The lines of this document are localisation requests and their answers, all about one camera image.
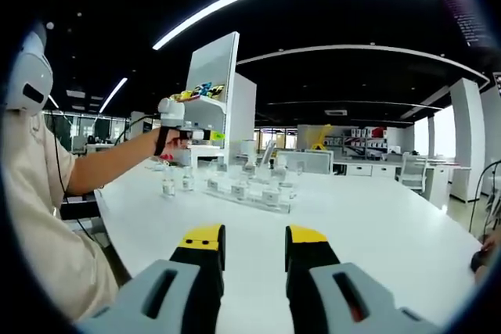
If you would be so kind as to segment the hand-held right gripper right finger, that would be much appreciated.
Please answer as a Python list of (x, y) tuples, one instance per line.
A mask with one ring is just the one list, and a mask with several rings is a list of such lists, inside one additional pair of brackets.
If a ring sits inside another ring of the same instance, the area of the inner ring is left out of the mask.
[(325, 235), (288, 225), (286, 294), (296, 333), (437, 333), (353, 263), (342, 263)]

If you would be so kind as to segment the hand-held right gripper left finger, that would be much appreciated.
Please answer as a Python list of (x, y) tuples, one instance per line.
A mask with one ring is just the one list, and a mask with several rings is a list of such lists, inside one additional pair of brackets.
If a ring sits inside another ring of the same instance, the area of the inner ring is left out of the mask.
[(168, 260), (129, 280), (80, 333), (214, 333), (224, 295), (225, 226), (188, 231)]

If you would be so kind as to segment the person's left hand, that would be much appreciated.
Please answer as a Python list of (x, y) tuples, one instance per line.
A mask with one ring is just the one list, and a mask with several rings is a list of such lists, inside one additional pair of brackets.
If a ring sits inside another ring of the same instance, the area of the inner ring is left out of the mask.
[(178, 150), (188, 149), (188, 132), (180, 131), (174, 128), (161, 128), (159, 138), (157, 139), (157, 148), (155, 155), (161, 158), (172, 158)]

